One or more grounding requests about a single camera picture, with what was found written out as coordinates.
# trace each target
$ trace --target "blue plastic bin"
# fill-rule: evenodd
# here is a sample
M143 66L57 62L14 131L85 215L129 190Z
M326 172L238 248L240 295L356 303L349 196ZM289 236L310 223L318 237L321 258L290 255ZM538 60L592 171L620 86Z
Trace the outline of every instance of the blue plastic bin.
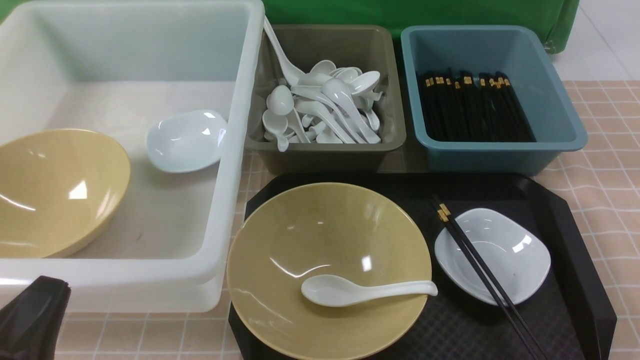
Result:
M533 176L561 152L587 144L582 121L531 30L520 26L412 26L402 32L401 43L415 136L427 148L430 171L513 171ZM449 67L454 73L507 74L537 142L439 142L430 138L417 76Z

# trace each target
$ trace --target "green backdrop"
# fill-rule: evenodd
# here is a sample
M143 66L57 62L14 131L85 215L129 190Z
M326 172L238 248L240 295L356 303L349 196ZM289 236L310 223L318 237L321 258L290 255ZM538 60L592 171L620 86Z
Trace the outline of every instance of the green backdrop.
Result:
M27 0L0 0L0 19ZM564 50L578 0L264 0L273 24L376 24L394 38L412 25L509 24L533 30L549 53Z

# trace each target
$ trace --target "white plastic bin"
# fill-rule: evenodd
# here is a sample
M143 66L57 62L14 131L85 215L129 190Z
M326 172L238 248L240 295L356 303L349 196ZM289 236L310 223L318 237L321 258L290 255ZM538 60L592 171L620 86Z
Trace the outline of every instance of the white plastic bin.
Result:
M91 129L132 162L118 213L87 248L68 259L0 259L0 304L39 275L70 283L70 311L218 303L263 20L252 0L84 0L26 3L0 25L0 143ZM147 129L202 108L228 119L219 166L155 170Z

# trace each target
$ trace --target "bowl rim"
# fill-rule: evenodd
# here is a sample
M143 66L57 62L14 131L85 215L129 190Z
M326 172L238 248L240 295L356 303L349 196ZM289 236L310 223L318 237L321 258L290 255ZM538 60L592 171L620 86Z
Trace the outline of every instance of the bowl rim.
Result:
M42 136L42 135L46 135L49 133L88 133L88 134L92 134L92 135L97 135L100 138L105 139L105 141L107 141L107 143L112 143L115 146L113 147L114 149L117 149L118 153L120 155L124 155L124 159L126 159L126 163L127 163L127 180L126 183L123 187L123 191L122 193L117 197L117 200L115 202L115 205L113 206L113 208L111 209L111 211L109 212L109 214L105 217L102 218L101 221L97 222L95 224L95 226L91 227L90 229L87 229L82 235L79 235L77 238L74 238L68 242L66 242L64 244L64 246L62 247L57 247L55 249L51 249L51 253L50 254L42 254L42 255L38 255L37 258L31 258L31 259L44 259L44 258L58 258L61 256L61 254L65 254L65 251L67 251L69 248L72 248L74 246L76 246L78 243L81 243L87 236L91 235L92 232L94 232L96 229L101 228L102 226L104 226L107 222L109 222L111 220L111 218L113 217L113 215L117 212L118 208L120 207L120 203L122 202L122 199L124 199L125 194L127 193L127 190L129 189L129 184L131 182L131 160L129 159L129 154L127 154L127 151L124 149L124 147L122 147L122 145L120 145L119 142L117 142L114 138L110 137L107 134L104 133L100 133L98 131L92 131L92 130L86 130L86 129L76 129L76 128L59 128L59 129L45 129L42 131L38 131L36 133L31 133L25 136L21 136L19 138L16 138L10 142L6 142L4 144L0 145L0 152L2 151L3 148L13 145L15 143L19 143L21 141L24 141L28 138L34 138L37 136ZM93 239L89 242L87 242L87 244L84 244L84 246L80 247L79 249L77 249L76 251L80 251L82 248L84 248L85 246L89 245L91 242L93 241Z
M301 186L296 186L295 188L291 188L288 189L284 192L279 193L278 195L275 195L274 197L270 198L269 200L265 201L263 204L261 204L256 210L253 211L253 213L251 213L251 215L249 215L249 217L243 222L242 226L240 227L240 229L238 229L238 232L236 234L236 238L235 240L231 243L231 246L229 248L229 255L227 258L227 271L226 271L226 280L227 280L227 288L229 290L229 297L231 299L231 302L233 303L233 299L234 299L234 292L232 291L232 281L230 280L231 275L230 275L230 267L229 264L231 264L232 262L232 252L234 251L234 247L236 246L236 240L238 239L238 236L241 234L242 230L244 229L244 225L249 222L249 220L251 220L251 218L259 212L259 210L264 207L266 204L270 203L272 200L275 200L279 197L281 197L282 195L291 192L293 190L297 190L300 188L310 188L310 187L317 187L317 186L341 186L341 187L345 187L345 188L357 188L359 190L365 190L366 192L370 192L375 194L375 196L377 197L381 197L389 202L391 202L402 214L404 214L407 219L410 221L410 226L412 226L413 228L415 228L415 230L420 234L420 236L422 237L423 241L424 241L424 247L427 251L427 255L429 258L429 265L431 267L431 279L428 280L433 280L433 262L431 261L431 252L429 250L429 246L426 243L426 239L424 239L424 235L422 233L422 231L420 230L420 228L418 227L418 225L416 225L416 223L413 221L413 218L409 216L409 214L406 213L406 211L401 208L398 204L396 204L394 201L392 201L391 199L389 199L388 197L375 192L371 189L365 188L363 186L358 186L358 185L353 185L353 184L347 184L347 183L337 183L337 182L322 182L322 183L312 183L312 184L304 184ZM357 359L363 359L367 356L371 356L373 354L377 354L378 352L381 352L382 350L388 348L389 346L393 345L395 342L397 342L400 338L402 338L408 331L409 329L411 329L413 327L413 325L415 324L415 322L418 320L418 318L420 317L420 315L422 314L422 312L424 311L424 307L426 305L427 300L429 300L430 296L429 295L425 295L424 297L424 302L422 302L422 305L420 306L419 311L417 311L417 313L415 314L415 316L411 319L410 323L407 323L407 326L405 329L403 329L401 332L399 332L399 334L397 336L394 336L393 339L389 340L388 342L386 342L383 346L378 347L375 350L369 351L366 354L359 354L356 356L352 356L352 357L342 357L340 358L340 360L357 360ZM301 354L295 354L294 352L288 351L282 347L279 347L267 340L265 340L259 333L255 332L253 327L249 324L249 321L247 321L247 319L244 318L242 311L240 311L238 308L234 308L236 309L236 313L238 315L238 318L240 318L240 321L242 321L242 323L244 324L244 326L258 339L260 340L263 344L267 345L268 347L272 348L273 350L276 350L277 352L292 357L294 359L299 359L299 360L337 360L337 358L321 358L321 357L309 357L309 356L304 356Z
M546 270L544 275L540 278L539 281L536 281L535 286L533 286L531 288L531 291L527 291L526 293L524 293L524 295L521 295L520 297L518 297L517 299L515 298L515 295L510 295L509 297L512 298L511 300L513 301L514 305L518 305L521 304L523 302L525 302L528 298L532 297L533 294L535 294L538 289L540 289L540 286L542 286L542 284L545 282L545 279L547 278L549 271L551 269L551 255L549 253L549 249L547 248L547 246L542 242L542 240L540 240L537 236L535 236L534 234L532 234L529 230L525 229L524 226L518 224L517 222L515 222L514 220L512 220L511 218L509 218L508 216L500 213L499 211L495 211L492 209L488 209L488 208L473 208L473 209L469 209L467 211L465 211L464 213L456 216L456 221L458 221L460 218L462 218L465 215L468 215L470 213L474 213L474 212L478 212L478 211L482 211L482 212L486 212L486 213L492 213L492 214L498 214L498 216L505 218L506 220L514 223L515 225L517 225L518 227L521 227L525 232L529 233L531 235L531 238L534 241L537 241L540 245L542 245L541 251L546 254L545 256L545 261L541 263L546 264ZM451 273L451 271L449 270L448 266L445 266L443 264L443 261L441 260L442 256L439 256L439 254L442 254L441 252L438 251L438 249L442 249L446 244L444 244L444 241L447 239L447 237L444 236L445 232L447 231L446 228L442 229L442 231L440 231L438 233L438 236L436 237L436 240L434 242L434 246L433 246L433 253L436 257L436 260L438 261L438 264L440 265L440 267L442 268L442 270L445 272L445 274L447 274L447 276L450 278L451 281L453 281L453 283L455 283L460 289L462 289L465 293L468 293L469 295L473 296L474 298L489 304L489 305L493 305L493 306L498 306L498 304L495 302L495 300L490 297L490 298L485 298L483 297L483 294L478 294L478 292L474 291L472 288L470 288L470 286L467 286L467 282L461 282L460 278L453 275Z

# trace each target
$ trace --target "black chopstick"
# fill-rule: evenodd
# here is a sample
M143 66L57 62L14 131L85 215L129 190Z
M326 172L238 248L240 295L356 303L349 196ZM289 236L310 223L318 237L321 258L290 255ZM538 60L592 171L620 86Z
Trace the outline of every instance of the black chopstick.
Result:
M456 109L452 102L453 93L451 92L451 80L446 78L445 74L439 73L436 75L436 89L439 89L438 100L440 101L440 109L443 113L443 119L445 127L447 128L447 135L449 141L460 141L462 137L460 132L460 125L456 116Z
M451 113L453 114L453 121L456 124L456 129L458 130L458 139L456 141L459 142L467 142L470 141L469 129L465 123L465 117L462 113L462 107L459 102L459 98L456 95L456 78L451 73L451 68L449 68L449 73L445 75L445 83L447 84L447 88L449 89L449 106L451 107Z
M531 130L531 125L527 120L527 115L525 115L522 110L522 105L520 105L520 101L516 96L515 91L513 90L513 86L511 86L511 82L507 75L503 72L496 72L496 76L503 79L505 90L507 91L507 95L509 97L509 101L512 104L512 107L516 113L516 120L518 121L518 126L521 127L525 133L525 141L535 142L536 138L533 135L533 131Z
M515 332L518 334L518 336L520 337L524 345L527 347L527 349L529 350L533 358L534 359L538 358L533 347L531 346L531 344L529 344L527 339L524 337L524 335L516 325L515 321L512 319L511 315L509 314L509 311L505 307L504 303L502 302L498 294L493 289L493 287L495 287L498 290L498 292L502 295L502 298L504 299L504 301L507 302L511 311L516 315L522 327L527 331L527 333L529 334L533 342L536 344L536 346L542 353L543 358L548 359L547 354L544 351L544 348L540 345L540 343L538 343L538 340L536 339L535 335L533 334L533 332L531 331L527 323L525 323L522 316L520 316L520 313L518 312L515 305L509 298L509 295L507 295L507 293L504 291L504 289L500 285L500 282L495 278L495 276L493 275L489 267L486 265L486 263L484 262L480 254L478 254L476 248L471 244L471 241L469 241L465 232L462 230L462 228L460 228L460 225L458 225L457 221L455 221L455 218L451 216L451 212L449 211L447 206L442 201L440 201L437 195L433 196L431 205L433 206L433 209L438 213L439 219L444 223L447 230L449 231L449 234L451 234L451 237L456 241L456 243L460 247L460 250L462 250L462 253L464 253L465 257L469 261L469 264L471 264L471 266L474 268L474 270L478 274L478 277L480 277L480 280L482 280L484 286L486 286L486 289L491 293L491 296L495 300L495 303L498 306L500 306L504 314L507 316L509 323L511 323L511 326L513 327Z
M500 136L499 136L499 132L495 128L495 125L493 124L493 116L492 116L493 108L489 103L489 98L486 93L488 83L486 82L482 73L480 73L479 75L479 82L480 82L480 103L483 105L483 107L481 108L481 113L483 114L484 125L486 126L486 132L488 137L487 141L496 142L496 141L499 141Z
M471 98L471 111L474 112L474 127L476 129L476 141L477 142L487 142L491 141L491 138L488 136L488 132L486 130L486 126L484 124L482 118L482 98L480 96L480 90L476 87L476 82L474 81L474 76L471 72L465 72L465 84L467 85L468 93Z
M460 77L462 78L461 86L464 88L465 97L467 99L467 112L469 113L469 121L467 124L469 128L469 133L471 134L471 137L472 137L471 141L480 142L482 140L480 140L480 137L479 137L480 132L477 127L478 114L476 113L476 98L473 93L473 88L476 86L473 84L473 80L472 80L473 78L471 77L470 72L461 71Z
M432 132L428 133L429 136L438 141L445 141L446 133L444 129L442 129L442 120L440 120L440 107L438 106L436 93L435 93L435 81L433 79L432 73L427 73L426 79L424 80L424 98L426 103L423 104L423 108L427 108L427 114L429 115L429 119L424 119L425 125L427 129L430 129Z
M509 112L506 100L503 98L502 91L500 90L500 83L493 78L489 79L490 94L492 95L492 103L499 114L500 126L504 127L507 134L505 141L518 142L518 127L513 123L513 116Z
M418 93L420 94L420 103L422 105L422 114L424 116L424 127L427 130L427 135L429 135L432 139L437 140L438 136L435 133L434 125L435 125L435 116L433 115L433 111L435 110L431 104L428 104L430 101L429 87L431 84L429 83L429 78L425 77L424 86L420 86L418 88Z
M435 94L436 104L440 110L440 120L445 136L444 141L452 141L452 139L457 137L457 132L453 124L451 124L451 112L449 111L449 104L447 102L449 97L447 96L446 84L444 83L444 78L438 73L434 75L433 81L435 81L433 93Z
M467 95L465 93L465 87L463 86L462 78L456 78L454 81L454 87L456 88L456 102L458 103L458 107L460 107L460 113L462 114L461 124L467 129L467 134L469 137L466 141L472 142L473 140L473 132L471 131L471 114L469 113L469 108L467 106Z
M505 109L509 113L509 121L515 128L516 141L518 142L528 142L529 135L527 134L527 126L526 124L522 124L520 120L520 115L516 110L516 106L512 101L511 93L507 89L507 85L504 82L504 79L500 75L500 72L495 74L496 83L498 84L498 91L502 96L502 100L504 101Z

